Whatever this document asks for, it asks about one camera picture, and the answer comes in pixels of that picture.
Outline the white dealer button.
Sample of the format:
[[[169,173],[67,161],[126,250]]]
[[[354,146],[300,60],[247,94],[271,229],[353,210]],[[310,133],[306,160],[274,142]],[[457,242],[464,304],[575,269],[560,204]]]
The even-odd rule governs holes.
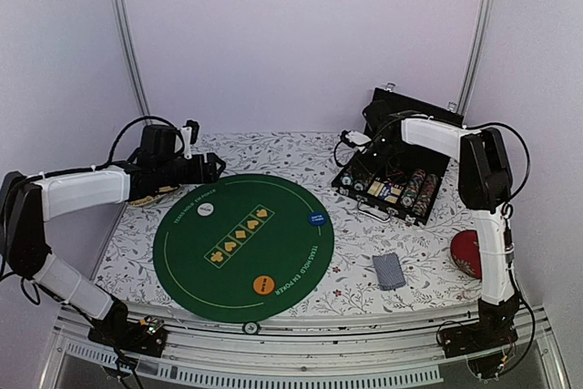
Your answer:
[[[208,217],[213,213],[213,211],[214,205],[209,202],[200,203],[200,205],[197,207],[197,213],[201,217]]]

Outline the blue small blind button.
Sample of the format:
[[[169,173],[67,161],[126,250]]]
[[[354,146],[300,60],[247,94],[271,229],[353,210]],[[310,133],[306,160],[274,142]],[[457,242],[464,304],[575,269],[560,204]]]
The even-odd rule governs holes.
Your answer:
[[[315,211],[308,216],[309,223],[314,227],[321,227],[327,221],[327,216],[323,212]]]

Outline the orange big blind button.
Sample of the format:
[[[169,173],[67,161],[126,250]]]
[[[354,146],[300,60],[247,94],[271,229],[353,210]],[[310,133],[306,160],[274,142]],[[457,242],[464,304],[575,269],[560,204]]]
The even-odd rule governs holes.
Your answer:
[[[273,293],[275,289],[275,282],[272,277],[268,275],[261,275],[253,281],[252,288],[257,294],[266,296]]]

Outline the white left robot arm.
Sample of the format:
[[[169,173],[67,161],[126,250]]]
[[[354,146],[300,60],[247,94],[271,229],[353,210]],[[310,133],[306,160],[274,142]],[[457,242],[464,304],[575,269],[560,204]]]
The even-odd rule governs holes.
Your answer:
[[[126,159],[117,158],[118,146],[113,144],[101,164],[36,174],[12,170],[1,182],[2,276],[17,276],[74,308],[99,338],[116,347],[151,337],[155,331],[131,322],[125,303],[95,285],[71,257],[59,252],[72,248],[75,238],[86,248],[90,238],[103,234],[96,225],[82,229],[91,210],[155,200],[185,185],[213,183],[226,168],[213,152],[193,152],[199,123],[192,119],[178,127],[165,118],[142,117],[129,122],[118,136],[136,125],[143,127],[141,139]],[[81,225],[74,224],[75,219]]]

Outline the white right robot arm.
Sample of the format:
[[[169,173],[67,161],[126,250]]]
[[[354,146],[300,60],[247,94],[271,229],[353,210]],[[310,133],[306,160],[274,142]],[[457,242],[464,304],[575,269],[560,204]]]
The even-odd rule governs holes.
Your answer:
[[[508,225],[512,172],[497,128],[467,128],[415,110],[393,112],[382,101],[363,110],[371,152],[382,144],[426,148],[458,164],[458,194],[471,211],[482,273],[478,320],[446,324],[437,332],[445,356],[476,353],[517,340],[514,317],[520,292],[512,272],[514,244]]]

